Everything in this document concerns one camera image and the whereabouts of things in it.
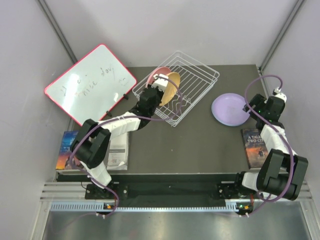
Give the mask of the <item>purple plate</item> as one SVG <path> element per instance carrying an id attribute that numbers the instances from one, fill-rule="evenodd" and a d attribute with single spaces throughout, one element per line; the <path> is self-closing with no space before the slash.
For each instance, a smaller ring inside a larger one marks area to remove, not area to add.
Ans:
<path id="1" fill-rule="evenodd" d="M 250 117 L 245 112 L 245 98 L 236 93 L 224 93 L 218 96 L 211 105 L 215 119 L 223 125 L 236 127 L 244 124 Z"/>

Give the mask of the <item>yellow plate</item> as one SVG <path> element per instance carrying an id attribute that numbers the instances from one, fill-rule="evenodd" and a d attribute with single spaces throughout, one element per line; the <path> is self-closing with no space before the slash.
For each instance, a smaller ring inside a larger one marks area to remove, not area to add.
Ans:
<path id="1" fill-rule="evenodd" d="M 170 72 L 166 75 L 177 87 L 180 86 L 180 82 L 181 82 L 181 77 L 180 74 L 178 72 Z M 166 104 L 168 104 L 175 96 L 175 94 L 177 93 L 177 88 L 171 83 L 169 82 L 167 84 L 167 88 L 162 96 L 161 99 L 161 103 L 160 106 L 165 106 Z"/>

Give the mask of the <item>pink plate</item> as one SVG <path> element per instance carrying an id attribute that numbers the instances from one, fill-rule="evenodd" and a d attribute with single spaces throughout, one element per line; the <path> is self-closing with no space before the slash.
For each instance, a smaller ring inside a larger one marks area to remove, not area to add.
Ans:
<path id="1" fill-rule="evenodd" d="M 153 82 L 155 81 L 154 79 L 154 75 L 156 74 L 163 74 L 163 75 L 167 75 L 171 72 L 170 68 L 167 67 L 167 66 L 160 66 L 158 68 L 156 68 L 155 70 L 153 70 L 153 72 L 149 75 L 147 81 L 146 81 L 146 84 L 145 84 L 145 87 L 147 88 L 148 85 L 152 85 Z"/>

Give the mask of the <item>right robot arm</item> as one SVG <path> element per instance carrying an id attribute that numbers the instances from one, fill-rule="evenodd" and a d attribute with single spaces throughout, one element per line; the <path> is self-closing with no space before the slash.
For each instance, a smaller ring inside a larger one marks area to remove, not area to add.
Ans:
<path id="1" fill-rule="evenodd" d="M 279 118 L 287 97 L 283 93 L 269 98 L 256 94 L 243 107 L 256 120 L 268 155 L 259 172 L 242 172 L 242 180 L 233 185 L 233 192 L 245 198 L 251 192 L 265 192 L 284 199 L 297 199 L 308 168 L 308 160 L 299 156 L 289 145 L 284 125 Z"/>

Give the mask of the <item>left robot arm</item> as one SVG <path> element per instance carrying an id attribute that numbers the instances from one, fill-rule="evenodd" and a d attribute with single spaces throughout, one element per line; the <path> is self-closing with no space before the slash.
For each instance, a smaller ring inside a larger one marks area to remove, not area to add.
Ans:
<path id="1" fill-rule="evenodd" d="M 111 175 L 107 171 L 104 159 L 111 140 L 129 132 L 144 128 L 162 102 L 165 90 L 159 86 L 148 85 L 142 91 L 136 105 L 124 114 L 111 118 L 105 125 L 92 119 L 86 120 L 70 150 L 70 159 L 80 161 L 83 168 L 96 185 L 96 192 L 102 198 L 109 198 L 114 191 Z"/>

